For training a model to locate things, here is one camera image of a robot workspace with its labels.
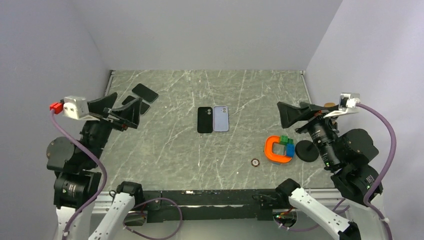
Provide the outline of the light blue phone case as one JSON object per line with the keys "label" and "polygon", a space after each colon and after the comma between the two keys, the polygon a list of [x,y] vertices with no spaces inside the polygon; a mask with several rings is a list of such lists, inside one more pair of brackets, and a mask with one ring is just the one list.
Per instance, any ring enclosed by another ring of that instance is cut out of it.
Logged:
{"label": "light blue phone case", "polygon": [[213,130],[215,132],[229,131],[229,110],[225,105],[213,107]]}

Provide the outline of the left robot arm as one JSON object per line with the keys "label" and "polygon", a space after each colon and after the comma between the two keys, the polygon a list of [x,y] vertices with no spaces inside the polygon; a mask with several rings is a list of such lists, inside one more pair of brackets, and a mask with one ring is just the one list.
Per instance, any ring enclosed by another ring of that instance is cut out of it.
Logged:
{"label": "left robot arm", "polygon": [[107,183],[107,171],[101,154],[113,130],[136,129],[140,122],[143,100],[134,98],[114,107],[118,95],[96,100],[66,96],[50,105],[50,120],[58,126],[57,115],[84,121],[80,139],[62,127],[61,136],[46,149],[48,170],[55,174],[53,203],[56,207],[58,240],[112,240],[131,210],[144,203],[143,187],[124,181],[112,195],[111,205],[94,231],[90,230],[95,201]]}

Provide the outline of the black smartphone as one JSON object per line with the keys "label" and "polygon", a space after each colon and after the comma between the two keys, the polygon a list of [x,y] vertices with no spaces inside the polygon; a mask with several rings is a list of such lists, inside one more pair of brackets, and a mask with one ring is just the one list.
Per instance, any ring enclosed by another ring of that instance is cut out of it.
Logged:
{"label": "black smartphone", "polygon": [[147,103],[153,103],[159,94],[142,83],[138,83],[132,90],[135,95],[142,98]]}

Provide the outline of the black phone case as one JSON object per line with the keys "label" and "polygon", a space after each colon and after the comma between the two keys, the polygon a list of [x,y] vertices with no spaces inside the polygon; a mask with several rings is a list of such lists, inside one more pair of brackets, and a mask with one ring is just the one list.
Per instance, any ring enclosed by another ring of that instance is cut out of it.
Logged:
{"label": "black phone case", "polygon": [[213,132],[213,109],[210,106],[200,106],[197,109],[197,132],[210,134]]}

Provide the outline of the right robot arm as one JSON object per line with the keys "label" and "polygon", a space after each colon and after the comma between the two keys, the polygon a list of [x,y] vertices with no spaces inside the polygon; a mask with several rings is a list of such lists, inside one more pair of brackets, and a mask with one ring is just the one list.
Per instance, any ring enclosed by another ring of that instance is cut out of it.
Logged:
{"label": "right robot arm", "polygon": [[351,219],[328,209],[290,178],[275,189],[276,203],[282,208],[292,206],[304,212],[335,240],[390,240],[393,236],[388,222],[376,207],[382,199],[383,175],[370,166],[379,151],[366,130],[351,129],[338,136],[332,121],[355,106],[354,103],[332,107],[305,102],[298,107],[284,102],[277,104],[284,129],[304,122],[296,132],[310,135],[325,169],[331,172],[335,188],[350,206]]}

